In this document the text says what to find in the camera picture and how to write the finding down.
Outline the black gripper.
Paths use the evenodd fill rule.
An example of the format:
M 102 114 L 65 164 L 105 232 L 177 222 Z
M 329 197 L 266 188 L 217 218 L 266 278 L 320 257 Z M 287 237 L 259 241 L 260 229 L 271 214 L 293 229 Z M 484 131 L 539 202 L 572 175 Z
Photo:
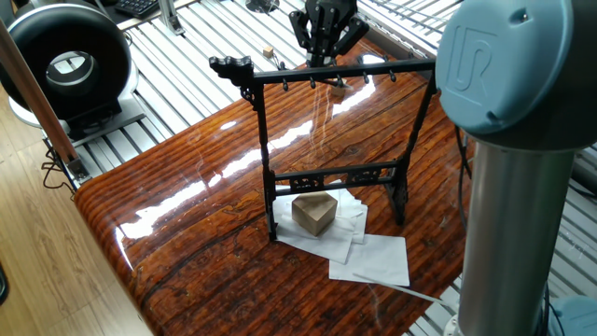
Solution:
M 299 45 L 307 50 L 310 67 L 332 64 L 369 30 L 363 20 L 352 19 L 357 12 L 355 0 L 307 0 L 305 9 L 292 11 L 288 18 Z M 321 32 L 336 33 L 325 45 Z

